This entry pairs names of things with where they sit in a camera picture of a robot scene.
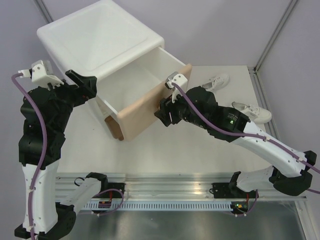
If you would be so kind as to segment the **beige drawer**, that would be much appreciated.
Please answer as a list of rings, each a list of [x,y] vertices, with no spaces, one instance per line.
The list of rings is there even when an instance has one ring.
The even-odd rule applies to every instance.
[[[104,121],[112,116],[124,141],[133,140],[157,120],[160,100],[173,93],[165,86],[168,76],[178,72],[189,79],[192,67],[157,47],[100,80],[96,102]]]

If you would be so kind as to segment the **brown drawer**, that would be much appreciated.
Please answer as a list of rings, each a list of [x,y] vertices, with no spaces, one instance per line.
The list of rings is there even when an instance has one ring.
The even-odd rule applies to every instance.
[[[123,141],[124,140],[124,136],[123,133],[121,131],[120,125],[117,123],[117,121],[112,117],[112,116],[108,116],[104,119],[105,124],[107,125],[110,133],[112,134],[112,136],[119,140],[119,141]]]

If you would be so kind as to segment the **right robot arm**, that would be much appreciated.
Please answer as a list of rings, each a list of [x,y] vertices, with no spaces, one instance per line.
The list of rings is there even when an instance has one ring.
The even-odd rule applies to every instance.
[[[215,95],[200,86],[163,98],[154,115],[166,127],[180,121],[191,123],[215,139],[243,147],[270,164],[261,170],[235,172],[227,183],[229,194],[235,198],[259,189],[275,189],[294,197],[311,189],[313,176],[309,170],[316,163],[315,152],[288,147],[239,110],[220,106]]]

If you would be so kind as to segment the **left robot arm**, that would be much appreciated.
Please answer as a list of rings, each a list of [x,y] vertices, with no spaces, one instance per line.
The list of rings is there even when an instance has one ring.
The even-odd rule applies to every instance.
[[[65,200],[56,201],[56,174],[65,142],[65,129],[75,107],[97,95],[97,78],[68,70],[68,84],[49,83],[31,91],[21,89],[25,120],[18,157],[26,187],[24,221],[14,235],[21,239],[59,240],[73,229],[77,214],[93,197],[109,193],[105,174],[91,172]]]

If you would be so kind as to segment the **white plastic shoe cabinet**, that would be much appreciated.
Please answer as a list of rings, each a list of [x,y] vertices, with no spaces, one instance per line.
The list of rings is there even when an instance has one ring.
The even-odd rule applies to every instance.
[[[61,73],[99,82],[142,57],[166,54],[164,39],[112,0],[100,0],[37,30]]]

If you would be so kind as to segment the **white sneaker far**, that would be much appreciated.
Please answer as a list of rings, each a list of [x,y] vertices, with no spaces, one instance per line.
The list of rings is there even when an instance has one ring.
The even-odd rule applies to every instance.
[[[227,73],[221,73],[209,79],[202,87],[210,92],[215,92],[226,87],[230,82],[230,76]]]

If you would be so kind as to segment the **white sneaker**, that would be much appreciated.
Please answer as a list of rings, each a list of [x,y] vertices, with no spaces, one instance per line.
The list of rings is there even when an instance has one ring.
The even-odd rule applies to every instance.
[[[272,119],[272,113],[267,109],[264,109],[255,105],[247,105],[240,102],[233,101],[231,106],[241,113],[245,114],[256,124],[262,125],[268,123]]]
[[[226,87],[230,82],[230,76],[227,73],[221,73],[209,79],[202,87],[210,92],[215,92]]]

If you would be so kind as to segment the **white sneaker near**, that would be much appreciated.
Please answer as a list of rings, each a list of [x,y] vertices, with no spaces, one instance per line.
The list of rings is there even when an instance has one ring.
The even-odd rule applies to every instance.
[[[262,125],[268,123],[272,119],[272,113],[267,109],[264,109],[255,105],[247,105],[240,102],[233,101],[231,106],[241,113],[245,114],[256,124]]]

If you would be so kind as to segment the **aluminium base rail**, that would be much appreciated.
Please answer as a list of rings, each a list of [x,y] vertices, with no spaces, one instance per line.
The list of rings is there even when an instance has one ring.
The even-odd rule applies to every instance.
[[[124,198],[130,201],[210,201],[212,183],[230,181],[231,173],[104,173],[111,183],[124,183]],[[74,180],[87,173],[56,174],[55,199],[63,200],[77,186]],[[272,189],[259,189],[259,201],[306,201],[307,195],[287,196]]]

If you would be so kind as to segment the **left aluminium frame post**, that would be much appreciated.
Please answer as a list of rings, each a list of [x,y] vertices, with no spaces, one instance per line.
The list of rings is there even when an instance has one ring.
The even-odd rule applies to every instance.
[[[39,10],[40,14],[44,18],[47,24],[52,23],[54,21],[49,9],[47,8],[44,0],[34,0],[34,3]]]

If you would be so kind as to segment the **aluminium frame post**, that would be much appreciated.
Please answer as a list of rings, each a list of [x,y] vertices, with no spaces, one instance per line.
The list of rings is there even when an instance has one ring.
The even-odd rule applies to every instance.
[[[252,72],[257,74],[258,71],[261,69],[262,65],[264,64],[267,56],[269,55],[270,51],[272,50],[274,44],[276,43],[277,39],[279,38],[280,34],[282,33],[285,25],[289,21],[292,13],[294,12],[295,8],[297,7],[299,0],[290,0],[287,7],[285,8],[281,18],[279,19],[275,29],[273,30],[265,48],[263,49],[260,57],[258,58],[257,63],[252,68]]]
[[[40,14],[44,18],[47,24],[52,23],[54,21],[49,9],[47,8],[44,0],[34,0],[34,3],[39,10]]]

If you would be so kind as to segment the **right aluminium frame post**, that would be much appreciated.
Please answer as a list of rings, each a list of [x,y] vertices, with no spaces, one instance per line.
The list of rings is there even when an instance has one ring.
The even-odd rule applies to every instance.
[[[273,30],[265,48],[263,49],[260,57],[258,58],[257,63],[252,68],[252,72],[257,74],[258,71],[261,69],[262,65],[264,64],[267,56],[269,55],[270,51],[272,50],[274,44],[276,43],[277,39],[279,38],[280,34],[282,33],[285,25],[289,21],[292,13],[294,12],[295,8],[297,7],[299,0],[290,0],[287,7],[285,8],[281,18],[279,19],[275,29]]]

